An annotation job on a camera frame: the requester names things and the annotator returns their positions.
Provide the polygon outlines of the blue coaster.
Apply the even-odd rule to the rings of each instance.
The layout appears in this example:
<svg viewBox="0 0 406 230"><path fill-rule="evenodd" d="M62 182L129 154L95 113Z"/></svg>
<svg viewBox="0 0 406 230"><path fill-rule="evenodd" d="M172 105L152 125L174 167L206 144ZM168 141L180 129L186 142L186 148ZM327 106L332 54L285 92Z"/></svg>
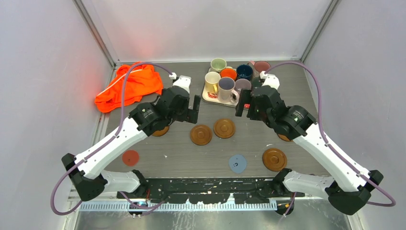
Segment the blue coaster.
<svg viewBox="0 0 406 230"><path fill-rule="evenodd" d="M240 174L246 169L247 160L243 155L236 154L229 159L228 165L232 172Z"/></svg>

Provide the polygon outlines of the wooden coaster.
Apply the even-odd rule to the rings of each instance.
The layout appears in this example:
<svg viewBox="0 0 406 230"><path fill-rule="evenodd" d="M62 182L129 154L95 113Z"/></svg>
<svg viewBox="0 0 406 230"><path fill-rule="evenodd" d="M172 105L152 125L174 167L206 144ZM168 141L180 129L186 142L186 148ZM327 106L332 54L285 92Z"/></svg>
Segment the wooden coaster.
<svg viewBox="0 0 406 230"><path fill-rule="evenodd" d="M281 140L283 140L283 141L286 141L286 142L291 142L291 141L292 141L292 140L290 140L289 138L287 138L287 137L284 136L284 135L277 134L277 136L278 136Z"/></svg>
<svg viewBox="0 0 406 230"><path fill-rule="evenodd" d="M271 148L264 151L262 162L268 170L279 172L287 166L287 157L280 149Z"/></svg>
<svg viewBox="0 0 406 230"><path fill-rule="evenodd" d="M196 125L190 131L191 141L199 146L207 145L213 137L212 130L206 125Z"/></svg>
<svg viewBox="0 0 406 230"><path fill-rule="evenodd" d="M169 126L166 126L166 127L164 127L162 130L157 130L157 131L155 131L155 132L152 134L152 136L154 136L154 137L163 136L163 135L165 135L165 134L168 132L168 130L169 130Z"/></svg>
<svg viewBox="0 0 406 230"><path fill-rule="evenodd" d="M231 119L221 118L214 123L214 133L219 138L230 138L236 132L236 126Z"/></svg>

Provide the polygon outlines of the red coaster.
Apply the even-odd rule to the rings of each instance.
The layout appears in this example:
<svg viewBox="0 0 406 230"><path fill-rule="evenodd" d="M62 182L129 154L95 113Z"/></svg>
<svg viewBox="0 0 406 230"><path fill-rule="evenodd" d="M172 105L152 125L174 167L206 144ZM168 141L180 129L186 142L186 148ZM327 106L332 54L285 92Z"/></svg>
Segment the red coaster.
<svg viewBox="0 0 406 230"><path fill-rule="evenodd" d="M127 166L135 166L139 162L139 154L135 150L127 150L122 154L122 162Z"/></svg>

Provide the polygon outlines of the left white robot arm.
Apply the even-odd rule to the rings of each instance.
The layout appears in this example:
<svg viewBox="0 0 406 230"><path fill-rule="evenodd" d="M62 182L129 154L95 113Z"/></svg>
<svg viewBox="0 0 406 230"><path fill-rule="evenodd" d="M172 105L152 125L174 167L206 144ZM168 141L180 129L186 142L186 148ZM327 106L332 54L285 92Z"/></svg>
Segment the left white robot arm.
<svg viewBox="0 0 406 230"><path fill-rule="evenodd" d="M139 171L110 172L105 168L131 146L175 121L196 124L201 97L194 97L192 108L189 100L189 93L180 86L164 89L155 101L139 103L118 128L90 149L76 156L70 153L63 156L62 163L80 199L90 201L106 192L143 197L147 184Z"/></svg>

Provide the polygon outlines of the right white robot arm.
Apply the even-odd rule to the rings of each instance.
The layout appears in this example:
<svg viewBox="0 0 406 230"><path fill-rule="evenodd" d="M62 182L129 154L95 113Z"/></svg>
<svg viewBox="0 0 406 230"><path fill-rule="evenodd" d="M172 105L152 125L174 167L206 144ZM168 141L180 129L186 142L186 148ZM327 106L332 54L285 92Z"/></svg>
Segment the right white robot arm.
<svg viewBox="0 0 406 230"><path fill-rule="evenodd" d="M242 90L236 116L242 116L246 104L250 105L249 119L262 121L276 134L293 141L330 173L329 177L321 177L282 169L273 178L277 195L300 192L320 197L346 215L355 214L368 203L371 192L383 180L382 173L369 171L352 160L320 131L319 123L305 108L286 106L271 86Z"/></svg>

